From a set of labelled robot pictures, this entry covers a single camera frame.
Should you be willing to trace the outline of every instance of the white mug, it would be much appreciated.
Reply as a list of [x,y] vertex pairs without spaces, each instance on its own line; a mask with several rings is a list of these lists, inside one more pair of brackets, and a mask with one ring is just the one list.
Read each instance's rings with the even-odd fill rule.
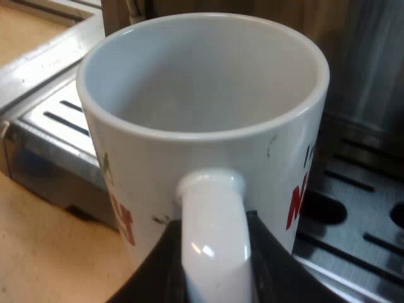
[[77,89],[135,268],[182,219],[191,302],[249,302],[246,210],[292,251],[330,72],[284,25],[157,18],[107,37]]

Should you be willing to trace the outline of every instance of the wooden countertop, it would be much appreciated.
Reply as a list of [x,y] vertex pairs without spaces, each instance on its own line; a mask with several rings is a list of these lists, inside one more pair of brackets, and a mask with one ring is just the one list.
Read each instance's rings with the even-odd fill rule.
[[66,25],[0,5],[0,68],[67,28]]
[[105,302],[131,275],[119,234],[0,173],[0,302]]

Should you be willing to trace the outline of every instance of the mug handle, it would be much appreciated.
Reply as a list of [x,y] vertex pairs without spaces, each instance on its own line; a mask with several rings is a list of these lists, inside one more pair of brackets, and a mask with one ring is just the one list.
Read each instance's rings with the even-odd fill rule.
[[178,184],[181,263],[192,303],[251,302],[251,248],[244,191],[242,176],[225,169],[192,172]]

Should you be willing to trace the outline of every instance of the stainless steel drip tray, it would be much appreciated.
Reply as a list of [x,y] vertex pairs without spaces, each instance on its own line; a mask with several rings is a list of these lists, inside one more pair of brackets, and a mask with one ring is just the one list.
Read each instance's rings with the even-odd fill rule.
[[[3,123],[0,164],[51,203],[115,227],[75,72]],[[350,302],[404,300],[402,151],[403,142],[323,117],[293,253]]]

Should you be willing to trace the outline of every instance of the mug rim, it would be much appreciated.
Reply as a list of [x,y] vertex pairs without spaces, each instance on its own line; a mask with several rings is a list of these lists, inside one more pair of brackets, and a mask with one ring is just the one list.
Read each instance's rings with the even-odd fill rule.
[[[140,27],[152,25],[154,23],[160,23],[169,20],[188,20],[188,19],[204,19],[204,18],[231,18],[238,20],[248,20],[263,25],[274,28],[282,33],[288,35],[290,38],[294,39],[295,42],[302,44],[307,47],[308,53],[311,54],[314,64],[316,65],[317,80],[314,84],[313,89],[310,91],[308,96],[301,101],[297,106],[284,112],[283,114],[276,116],[275,118],[269,119],[264,122],[256,123],[250,126],[245,126],[243,128],[228,129],[223,131],[210,131],[210,132],[180,132],[180,131],[164,131],[161,129],[153,129],[145,126],[140,126],[135,123],[131,123],[121,119],[107,110],[103,109],[99,104],[92,98],[90,92],[86,87],[86,71],[88,69],[88,64],[92,60],[92,57],[101,49],[103,46],[113,43],[115,40],[120,39],[127,33],[130,33]],[[96,117],[96,120],[102,121],[104,124],[116,128],[122,132],[135,134],[137,136],[142,136],[145,138],[163,140],[163,141],[227,141],[234,140],[237,138],[242,138],[246,136],[251,136],[254,134],[263,133],[269,129],[276,128],[289,121],[296,119],[301,116],[310,108],[314,107],[319,103],[325,96],[328,83],[330,82],[330,69],[328,67],[328,62],[321,52],[319,47],[305,35],[299,33],[298,31],[282,25],[280,23],[270,21],[264,18],[258,18],[253,16],[246,16],[240,14],[232,13],[186,13],[178,15],[170,15],[159,18],[154,18],[151,20],[142,21],[140,23],[130,25],[123,28],[107,38],[103,39],[98,45],[96,45],[82,60],[80,63],[77,76],[76,76],[76,87],[78,95],[80,97],[83,109],[85,112],[91,113]]]

